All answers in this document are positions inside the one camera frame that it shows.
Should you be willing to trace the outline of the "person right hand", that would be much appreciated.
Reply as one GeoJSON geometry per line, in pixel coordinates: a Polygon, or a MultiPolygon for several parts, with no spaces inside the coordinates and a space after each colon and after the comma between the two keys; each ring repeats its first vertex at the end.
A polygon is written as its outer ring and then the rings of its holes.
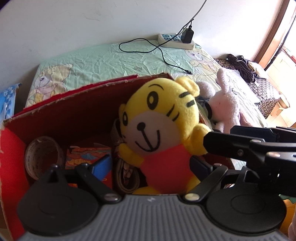
{"type": "Polygon", "coordinates": [[[292,222],[288,227],[288,238],[292,241],[296,241],[296,214],[294,214],[292,222]]]}

